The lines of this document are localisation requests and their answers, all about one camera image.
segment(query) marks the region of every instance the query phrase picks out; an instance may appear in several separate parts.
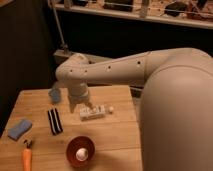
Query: white egg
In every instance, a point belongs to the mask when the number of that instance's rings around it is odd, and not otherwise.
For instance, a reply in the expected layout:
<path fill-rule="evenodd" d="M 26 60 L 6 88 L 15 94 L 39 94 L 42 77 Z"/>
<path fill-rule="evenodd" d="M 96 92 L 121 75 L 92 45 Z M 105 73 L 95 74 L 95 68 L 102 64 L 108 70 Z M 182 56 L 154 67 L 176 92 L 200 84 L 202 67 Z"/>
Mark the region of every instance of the white egg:
<path fill-rule="evenodd" d="M 79 161 L 85 161 L 88 158 L 88 150 L 86 148 L 80 148 L 77 152 L 76 152 L 76 158 Z"/>

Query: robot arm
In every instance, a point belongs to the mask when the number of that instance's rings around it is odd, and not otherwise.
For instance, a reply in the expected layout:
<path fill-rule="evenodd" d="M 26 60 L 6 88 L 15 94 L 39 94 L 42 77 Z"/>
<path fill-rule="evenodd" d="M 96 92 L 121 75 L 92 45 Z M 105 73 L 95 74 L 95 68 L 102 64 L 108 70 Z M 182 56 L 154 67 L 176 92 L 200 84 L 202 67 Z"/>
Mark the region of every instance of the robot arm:
<path fill-rule="evenodd" d="M 139 115 L 144 171 L 213 170 L 213 60 L 197 49 L 152 51 L 89 64 L 76 54 L 56 76 L 71 100 L 86 83 L 143 86 Z"/>
<path fill-rule="evenodd" d="M 143 86 L 150 75 L 169 59 L 209 56 L 197 49 L 159 50 L 89 64 L 83 54 L 74 54 L 56 70 L 57 79 L 68 88 L 69 99 L 88 99 L 86 83 Z"/>

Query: wall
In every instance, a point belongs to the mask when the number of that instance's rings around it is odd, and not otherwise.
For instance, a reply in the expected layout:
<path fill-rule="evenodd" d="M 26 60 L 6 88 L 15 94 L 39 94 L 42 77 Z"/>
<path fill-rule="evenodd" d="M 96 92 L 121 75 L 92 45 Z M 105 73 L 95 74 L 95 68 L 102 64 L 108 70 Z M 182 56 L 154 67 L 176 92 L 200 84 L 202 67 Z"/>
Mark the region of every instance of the wall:
<path fill-rule="evenodd" d="M 213 54 L 213 30 L 60 12 L 73 51 L 113 58 L 149 50 L 194 47 Z"/>
<path fill-rule="evenodd" d="M 0 132 L 20 90 L 48 88 L 55 80 L 45 4 L 16 0 L 0 8 Z"/>

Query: wooden tabletop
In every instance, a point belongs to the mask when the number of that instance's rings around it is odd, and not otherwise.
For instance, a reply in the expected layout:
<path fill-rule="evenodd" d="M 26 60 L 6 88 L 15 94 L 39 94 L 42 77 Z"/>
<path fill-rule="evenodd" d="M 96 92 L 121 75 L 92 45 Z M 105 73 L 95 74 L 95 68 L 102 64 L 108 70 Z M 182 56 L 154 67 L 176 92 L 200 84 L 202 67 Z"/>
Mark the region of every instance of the wooden tabletop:
<path fill-rule="evenodd" d="M 0 139 L 0 170 L 22 171 L 21 153 L 25 139 L 34 139 L 32 171 L 141 171 L 140 133 L 128 86 L 90 87 L 93 105 L 113 106 L 113 114 L 104 118 L 81 121 L 78 104 L 70 112 L 67 90 L 61 89 L 62 100 L 53 105 L 48 89 L 20 92 L 5 131 Z M 57 108 L 63 133 L 53 136 L 47 110 Z M 32 128 L 18 141 L 8 137 L 8 129 L 28 119 Z M 77 136 L 87 136 L 95 144 L 95 155 L 85 168 L 70 166 L 66 158 L 68 143 Z"/>

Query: carrot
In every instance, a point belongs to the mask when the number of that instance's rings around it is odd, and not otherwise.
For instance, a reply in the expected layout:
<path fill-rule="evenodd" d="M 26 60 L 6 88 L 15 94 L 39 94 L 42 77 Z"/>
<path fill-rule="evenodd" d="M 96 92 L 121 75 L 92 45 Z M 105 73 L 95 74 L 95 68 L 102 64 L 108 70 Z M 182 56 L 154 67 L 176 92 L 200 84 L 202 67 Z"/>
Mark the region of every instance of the carrot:
<path fill-rule="evenodd" d="M 24 171 L 31 171 L 32 150 L 30 148 L 25 148 L 23 150 L 22 160 Z"/>

